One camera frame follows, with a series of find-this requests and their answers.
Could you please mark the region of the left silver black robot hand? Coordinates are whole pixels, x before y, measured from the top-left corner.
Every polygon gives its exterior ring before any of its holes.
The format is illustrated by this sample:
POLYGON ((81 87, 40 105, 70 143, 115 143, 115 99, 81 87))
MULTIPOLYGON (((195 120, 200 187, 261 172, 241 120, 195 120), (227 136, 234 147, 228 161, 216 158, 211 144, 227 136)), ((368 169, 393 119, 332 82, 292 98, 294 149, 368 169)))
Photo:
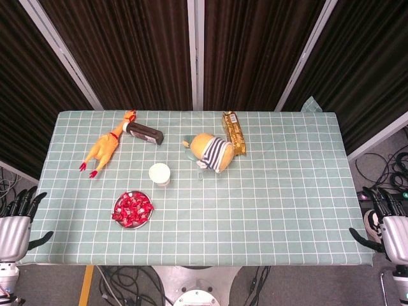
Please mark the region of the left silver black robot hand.
POLYGON ((31 226, 46 192, 36 194, 37 187, 19 192, 9 204, 1 207, 1 262, 20 261, 28 251, 47 243, 54 232, 30 241, 31 226))

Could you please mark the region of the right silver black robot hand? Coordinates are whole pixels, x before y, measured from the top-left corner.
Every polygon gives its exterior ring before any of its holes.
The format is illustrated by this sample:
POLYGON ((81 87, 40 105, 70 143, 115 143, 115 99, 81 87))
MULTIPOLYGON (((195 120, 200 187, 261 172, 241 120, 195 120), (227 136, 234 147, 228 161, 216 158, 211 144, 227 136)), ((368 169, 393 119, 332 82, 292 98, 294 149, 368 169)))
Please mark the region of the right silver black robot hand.
POLYGON ((362 237, 354 228, 349 228, 350 234, 362 246, 384 253, 392 263, 406 265, 407 213, 401 201, 381 187, 376 191, 364 187, 363 193, 373 204, 363 217, 366 232, 373 240, 362 237))

